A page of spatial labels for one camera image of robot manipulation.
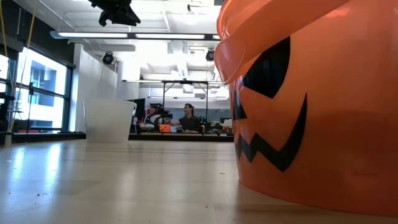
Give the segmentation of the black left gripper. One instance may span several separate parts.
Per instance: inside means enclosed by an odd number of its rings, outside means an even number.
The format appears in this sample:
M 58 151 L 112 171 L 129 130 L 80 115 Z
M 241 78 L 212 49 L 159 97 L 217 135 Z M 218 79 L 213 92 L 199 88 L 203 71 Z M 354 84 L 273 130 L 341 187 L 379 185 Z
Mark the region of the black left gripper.
M 107 25 L 107 20 L 113 24 L 137 26 L 141 20 L 130 7 L 130 0 L 89 0 L 91 7 L 98 7 L 102 10 L 99 16 L 99 24 Z

